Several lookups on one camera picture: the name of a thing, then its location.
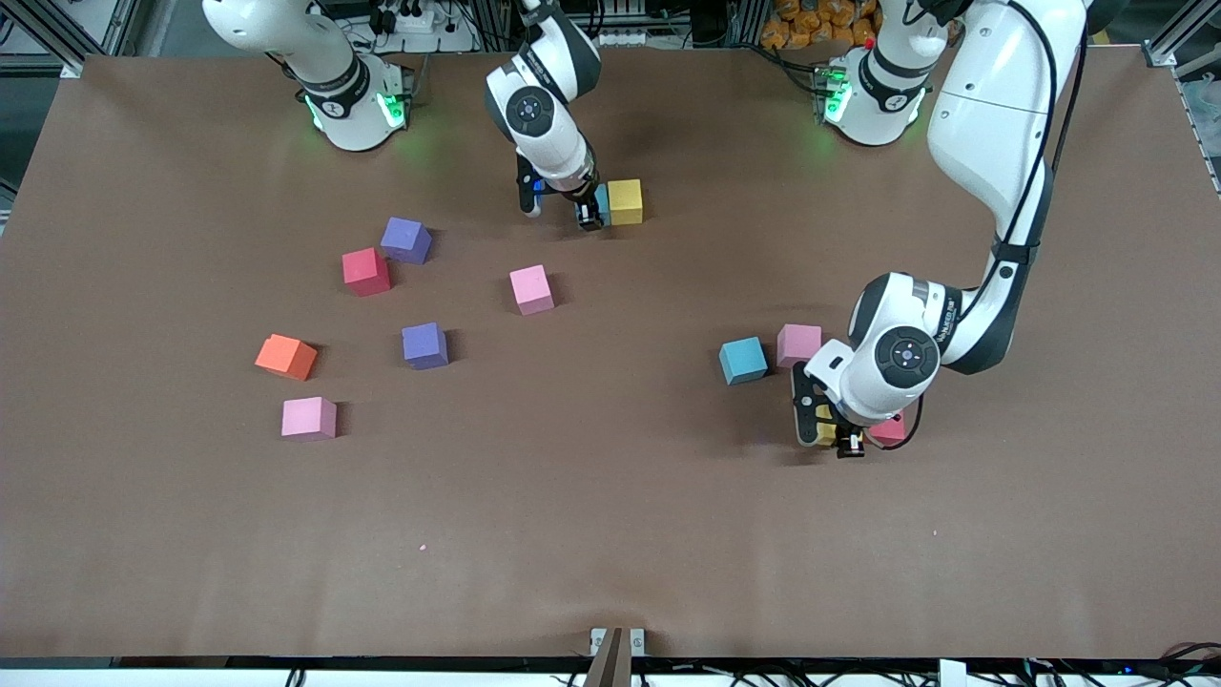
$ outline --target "red cube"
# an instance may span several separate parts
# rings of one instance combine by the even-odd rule
[[[389,290],[389,267],[374,248],[343,255],[343,282],[357,295]]]

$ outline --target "metal bracket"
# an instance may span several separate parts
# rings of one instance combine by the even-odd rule
[[[645,655],[643,630],[596,627],[590,631],[590,648],[596,649],[596,653],[590,672],[585,676],[585,683],[598,687],[631,687],[631,656],[636,655],[637,639],[640,655]]]
[[[1156,54],[1153,51],[1153,43],[1148,39],[1140,41],[1140,51],[1145,56],[1147,67],[1173,67],[1178,65],[1173,52]]]
[[[590,655],[591,656],[598,653],[598,649],[602,647],[603,639],[606,638],[606,636],[607,636],[607,628],[606,627],[595,627],[593,630],[590,631]],[[631,632],[629,633],[629,639],[631,641],[631,655],[634,655],[634,656],[645,656],[645,655],[647,655],[647,654],[645,654],[645,628],[643,627],[632,627]]]

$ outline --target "black cable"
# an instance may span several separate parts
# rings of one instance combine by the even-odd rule
[[[912,26],[913,23],[916,23],[916,22],[921,21],[922,18],[924,18],[924,15],[928,13],[928,9],[927,7],[921,7],[919,13],[916,15],[915,17],[912,17],[911,21],[908,21],[907,20],[907,12],[910,12],[911,9],[912,9],[912,2],[908,1],[907,6],[904,7],[904,16],[902,16],[904,26]]]
[[[784,76],[789,77],[789,81],[791,81],[794,85],[805,90],[806,93],[810,93],[812,95],[835,94],[834,90],[827,88],[812,88],[802,83],[801,79],[797,78],[792,72],[801,72],[808,74],[808,73],[814,73],[817,68],[812,65],[800,65],[797,62],[790,62],[780,56],[779,50],[773,50],[772,52],[768,52],[767,50],[759,48],[758,45],[755,45],[753,43],[730,43],[729,48],[745,48],[755,52],[756,55],[763,57],[764,60],[772,62],[773,65],[777,65],[778,67],[780,67],[781,71],[784,71]]]
[[[883,451],[896,451],[907,445],[908,442],[916,438],[916,432],[919,430],[919,419],[924,416],[924,395],[921,394],[919,399],[916,400],[916,419],[912,421],[912,430],[904,437],[897,444],[891,444],[890,447],[883,447]]]
[[[1044,33],[1043,27],[1039,26],[1039,22],[1034,21],[1034,17],[1026,7],[1013,0],[1010,0],[1009,6],[1013,7],[1017,13],[1022,15],[1026,23],[1028,23],[1039,37],[1039,43],[1043,44],[1043,52],[1048,57],[1048,72],[1050,78],[1048,81],[1048,121],[1043,122],[1043,134],[1039,137],[1039,154],[1034,156],[1034,164],[1031,165],[1031,172],[1026,177],[1026,187],[1022,189],[1022,195],[1018,198],[1017,205],[1013,207],[1013,216],[1009,220],[1009,228],[1005,229],[1005,234],[1001,237],[1001,243],[1009,243],[1009,239],[1013,237],[1013,229],[1017,228],[1017,217],[1022,215],[1022,210],[1026,207],[1026,199],[1031,195],[1031,187],[1034,185],[1034,177],[1039,172],[1039,165],[1043,164],[1044,155],[1042,148],[1043,145],[1046,145],[1048,137],[1051,134],[1051,120],[1055,117],[1056,112],[1056,84],[1059,83],[1056,81],[1056,55],[1051,50],[1051,41],[1048,40],[1048,34]],[[976,304],[979,303],[984,289],[989,283],[991,283],[991,279],[999,268],[1000,260],[993,260],[991,267],[988,268],[988,273],[984,275],[984,279],[979,283],[979,288],[976,289],[974,298],[971,299],[969,305],[963,308],[962,314],[955,318],[956,322],[967,318],[967,315],[971,314],[971,310],[973,310]]]
[[[758,45],[755,45],[753,43],[730,43],[729,45],[726,45],[726,48],[745,48],[755,52],[756,55],[763,57],[764,60],[772,62],[773,65],[786,66],[795,72],[814,73],[814,71],[817,71],[816,67],[811,65],[790,62],[789,60],[780,57],[778,52],[768,52],[767,50],[759,48]]]
[[[1072,81],[1072,93],[1068,95],[1068,106],[1065,109],[1065,121],[1060,124],[1060,138],[1056,140],[1056,151],[1051,156],[1051,174],[1055,176],[1060,168],[1060,154],[1065,150],[1065,139],[1068,137],[1068,122],[1072,121],[1072,112],[1077,109],[1077,94],[1081,93],[1081,74],[1085,71],[1085,48],[1089,45],[1089,33],[1081,31],[1081,48],[1077,50],[1077,76]]]
[[[335,21],[335,17],[331,16],[331,12],[326,11],[326,6],[325,5],[322,5],[317,0],[315,0],[314,2],[311,2],[311,5],[314,5],[315,7],[317,7],[317,11],[321,12],[324,17],[331,20],[332,22]]]
[[[800,665],[784,666],[780,664],[769,663],[755,666],[755,671],[757,671],[761,676],[763,675],[764,670],[778,671],[780,675],[784,675],[786,678],[789,678],[790,682],[794,682],[800,687],[816,687],[816,685],[810,680],[810,677],[806,676],[805,669],[802,669]]]
[[[1194,654],[1195,652],[1199,652],[1201,649],[1221,649],[1221,644],[1219,644],[1216,642],[1199,642],[1199,643],[1184,647],[1184,648],[1182,648],[1182,649],[1179,649],[1177,652],[1173,652],[1173,653],[1170,653],[1170,654],[1165,654],[1164,656],[1161,656],[1158,660],[1159,661],[1172,661],[1172,660],[1176,660],[1176,659],[1181,659],[1181,658],[1183,658],[1183,656],[1186,656],[1188,654]]]
[[[780,71],[784,72],[784,76],[789,77],[789,81],[791,81],[794,85],[796,85],[797,88],[805,90],[806,93],[810,93],[812,95],[834,95],[835,94],[833,90],[828,90],[825,88],[813,88],[813,87],[806,85],[805,83],[801,83],[801,79],[799,79],[796,76],[794,76],[794,73],[791,71],[789,71],[790,67],[789,67],[788,63],[785,63],[784,60],[780,60],[779,65],[780,65]]]
[[[993,685],[1002,685],[1004,687],[1012,687],[1012,683],[1010,681],[1002,680],[999,675],[995,677],[988,677],[987,675],[978,675],[974,672],[968,675],[971,675],[971,677],[974,677],[977,680],[983,680],[984,682],[991,682]]]
[[[1071,672],[1072,675],[1079,676],[1082,680],[1084,680],[1085,682],[1089,682],[1094,687],[1106,687],[1105,685],[1103,685],[1101,682],[1099,682],[1098,680],[1095,680],[1094,676],[1090,675],[1089,672],[1087,672],[1084,670],[1077,670],[1076,667],[1073,667],[1072,664],[1070,664],[1067,660],[1060,659],[1060,663],[1066,669],[1068,669],[1068,672]]]
[[[5,21],[0,22],[0,28],[5,29],[4,38],[0,38],[0,45],[4,45],[5,41],[7,41],[9,38],[12,35],[12,27],[17,26],[17,22],[15,22],[11,18],[4,16],[2,13],[0,13],[0,20],[5,20]]]
[[[505,37],[505,35],[499,35],[499,34],[497,34],[497,33],[488,33],[488,32],[484,31],[482,28],[480,28],[480,26],[479,26],[477,23],[475,23],[475,17],[473,17],[473,16],[470,15],[470,11],[469,11],[469,9],[466,7],[466,5],[464,5],[464,4],[462,4],[462,2],[458,2],[458,11],[459,11],[459,12],[462,12],[462,16],[463,16],[463,18],[465,18],[465,20],[466,20],[466,22],[468,22],[468,23],[470,24],[470,28],[473,28],[473,29],[475,29],[476,32],[479,32],[479,34],[480,34],[480,35],[481,35],[481,37],[484,38],[484,40],[485,40],[485,41],[486,41],[486,40],[487,40],[488,38],[495,38],[495,39],[497,39],[497,40],[504,40],[504,41],[512,41],[512,40],[513,40],[513,39],[512,39],[512,38],[509,38],[509,37]],[[485,43],[485,45],[484,45],[484,49],[485,49],[485,50],[487,50],[487,44],[486,44],[486,43]]]

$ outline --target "electrical wire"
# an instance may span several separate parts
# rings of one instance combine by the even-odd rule
[[[915,2],[908,1],[907,6],[904,7],[904,16],[902,16],[904,26],[912,26],[913,23],[916,23],[916,22],[921,21],[922,18],[924,18],[924,15],[928,13],[928,9],[927,7],[921,7],[919,13],[916,15],[915,17],[911,17],[911,21],[908,21],[907,12],[911,11],[913,4]]]
[[[1085,48],[1089,45],[1089,31],[1081,31],[1081,46],[1077,49],[1077,76],[1072,81],[1072,93],[1068,95],[1068,106],[1065,109],[1065,121],[1060,124],[1060,138],[1056,140],[1056,151],[1051,156],[1051,174],[1055,176],[1060,168],[1060,154],[1065,151],[1065,139],[1068,138],[1068,122],[1072,121],[1072,112],[1077,109],[1077,94],[1081,93],[1081,73],[1085,70]]]
[[[999,675],[994,675],[993,677],[988,677],[987,675],[979,675],[979,674],[974,674],[974,672],[972,672],[969,675],[971,675],[971,677],[974,677],[977,680],[983,680],[984,682],[991,682],[993,685],[1001,685],[1002,687],[1013,687],[1012,682],[1010,682],[1009,680],[1002,678]]]
[[[1009,227],[1005,229],[1005,234],[1001,237],[1001,243],[1009,243],[1010,238],[1013,237],[1013,231],[1017,228],[1017,217],[1020,217],[1022,215],[1022,210],[1026,209],[1026,200],[1031,195],[1031,187],[1034,185],[1034,177],[1038,176],[1039,165],[1043,164],[1044,154],[1042,146],[1046,145],[1048,137],[1051,134],[1051,120],[1055,117],[1055,110],[1056,110],[1056,84],[1059,83],[1059,81],[1056,81],[1056,55],[1051,50],[1051,41],[1048,40],[1048,34],[1044,33],[1043,27],[1040,27],[1039,22],[1034,20],[1034,16],[1032,16],[1031,12],[1021,4],[1016,2],[1015,0],[1010,0],[1009,6],[1013,7],[1013,10],[1016,10],[1017,13],[1022,15],[1022,18],[1026,20],[1026,23],[1028,23],[1031,28],[1034,31],[1034,33],[1039,37],[1039,43],[1043,44],[1043,52],[1048,57],[1049,79],[1048,79],[1048,118],[1045,122],[1043,122],[1043,134],[1039,137],[1040,142],[1039,154],[1034,156],[1034,164],[1031,165],[1031,172],[1026,177],[1026,187],[1022,189],[1022,195],[1021,198],[1018,198],[1017,205],[1013,206],[1013,216],[1010,217],[1009,220]],[[962,320],[967,318],[967,315],[971,314],[971,310],[973,310],[976,308],[976,304],[979,303],[984,293],[984,289],[988,287],[989,283],[991,283],[991,279],[996,275],[996,271],[999,268],[1000,268],[1000,260],[993,260],[991,266],[988,268],[988,273],[984,275],[984,279],[979,283],[979,287],[976,288],[974,298],[972,298],[971,304],[963,308],[962,314],[955,318],[955,322],[961,322]]]
[[[481,27],[480,27],[480,26],[479,26],[477,23],[475,23],[475,17],[473,17],[473,16],[471,16],[471,13],[470,13],[470,9],[469,9],[469,7],[466,7],[466,5],[464,5],[464,4],[462,4],[462,2],[458,2],[458,11],[460,11],[460,12],[462,12],[462,16],[463,16],[463,18],[465,18],[465,20],[466,20],[466,22],[468,22],[468,23],[470,24],[470,28],[471,28],[473,31],[476,31],[476,32],[479,32],[479,34],[480,34],[480,35],[482,37],[482,39],[484,39],[484,40],[487,40],[488,38],[493,38],[493,39],[496,39],[496,40],[504,40],[504,41],[507,41],[507,43],[508,43],[508,41],[512,41],[512,40],[513,40],[513,39],[512,39],[512,38],[509,38],[509,37],[505,37],[505,35],[499,35],[499,34],[497,34],[497,33],[490,33],[490,32],[487,32],[487,31],[484,31],[484,29],[482,29],[482,28],[481,28]]]
[[[897,451],[899,449],[906,447],[912,439],[916,438],[916,432],[919,430],[919,419],[923,416],[924,416],[924,395],[921,394],[919,399],[916,400],[916,419],[912,420],[912,430],[911,432],[907,433],[907,437],[904,437],[902,441],[900,441],[897,444],[891,444],[890,447],[879,447],[879,448],[883,451]],[[874,447],[878,447],[877,442],[874,442]]]
[[[1198,642],[1195,644],[1189,644],[1189,646],[1187,646],[1187,647],[1184,647],[1182,649],[1178,649],[1178,650],[1176,650],[1173,653],[1166,653],[1166,654],[1164,654],[1158,660],[1159,661],[1172,661],[1172,660],[1181,659],[1181,658],[1183,658],[1183,656],[1186,656],[1188,654],[1194,654],[1195,652],[1201,652],[1204,649],[1221,649],[1221,644],[1219,644],[1216,642]]]
[[[813,73],[813,72],[818,71],[817,67],[814,67],[813,65],[802,65],[800,62],[790,62],[790,61],[780,57],[779,52],[768,52],[767,50],[764,50],[763,48],[759,48],[758,45],[755,45],[753,43],[730,43],[729,45],[726,45],[726,48],[745,48],[745,49],[755,52],[756,55],[763,57],[764,60],[772,62],[773,65],[788,66],[790,70],[792,70],[795,72]]]
[[[17,22],[12,21],[10,17],[0,15],[0,28],[4,29],[4,38],[0,38],[0,45],[4,45],[9,37],[12,35],[12,29],[17,26]]]
[[[1090,683],[1090,685],[1093,685],[1094,687],[1106,687],[1105,685],[1103,685],[1103,683],[1101,683],[1101,682],[1099,682],[1098,680],[1094,680],[1094,676],[1093,676],[1093,675],[1090,675],[1089,672],[1087,672],[1087,671],[1084,671],[1084,670],[1077,670],[1077,669],[1076,669],[1076,667],[1073,667],[1073,666],[1072,666],[1072,665],[1071,665],[1071,664],[1070,664],[1068,661],[1066,661],[1066,660],[1063,660],[1063,659],[1060,659],[1060,663],[1061,663],[1061,664],[1063,664],[1063,666],[1065,666],[1066,669],[1068,669],[1068,672],[1071,672],[1071,674],[1073,674],[1073,675],[1079,675],[1082,680],[1084,680],[1085,682],[1089,682],[1089,683]]]

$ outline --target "gray floor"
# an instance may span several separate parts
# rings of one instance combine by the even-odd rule
[[[161,0],[144,29],[144,55],[221,57],[247,55],[216,35],[199,0]]]
[[[56,78],[0,78],[0,178],[13,185],[26,176],[57,85]]]

